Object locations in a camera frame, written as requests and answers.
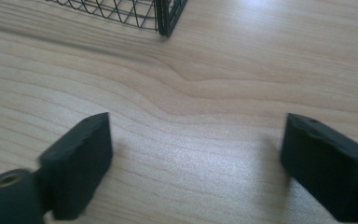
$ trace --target wire mesh cage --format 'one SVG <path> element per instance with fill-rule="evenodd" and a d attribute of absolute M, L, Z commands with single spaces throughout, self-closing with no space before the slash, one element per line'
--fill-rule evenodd
<path fill-rule="evenodd" d="M 187 0 L 47 0 L 170 36 Z"/>

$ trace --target wooden table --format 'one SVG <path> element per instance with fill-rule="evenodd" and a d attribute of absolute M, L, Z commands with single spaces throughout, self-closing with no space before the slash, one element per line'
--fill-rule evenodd
<path fill-rule="evenodd" d="M 114 163 L 68 223 L 337 223 L 279 154 L 288 112 L 358 141 L 358 1 L 189 0 L 166 39 L 0 0 L 0 174 L 105 111 Z"/>

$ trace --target wooden surface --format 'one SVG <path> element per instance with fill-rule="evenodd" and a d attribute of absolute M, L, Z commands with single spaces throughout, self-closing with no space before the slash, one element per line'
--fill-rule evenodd
<path fill-rule="evenodd" d="M 114 164 L 68 223 L 337 223 L 279 153 L 288 112 L 358 141 L 358 1 L 189 0 L 166 39 L 0 0 L 0 174 L 105 111 Z"/>

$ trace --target black cylindrical joint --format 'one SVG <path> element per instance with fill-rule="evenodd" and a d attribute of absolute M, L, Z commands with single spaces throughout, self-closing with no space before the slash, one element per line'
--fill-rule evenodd
<path fill-rule="evenodd" d="M 0 175 L 0 224 L 43 224 L 33 176 L 18 169 Z"/>

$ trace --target wood grain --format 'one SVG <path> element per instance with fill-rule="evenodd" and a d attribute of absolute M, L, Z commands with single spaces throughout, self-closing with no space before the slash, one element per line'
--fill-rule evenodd
<path fill-rule="evenodd" d="M 288 112 L 358 141 L 358 1 L 189 0 L 166 39 L 0 0 L 0 174 L 105 111 L 114 165 L 68 223 L 337 223 L 279 152 Z"/>

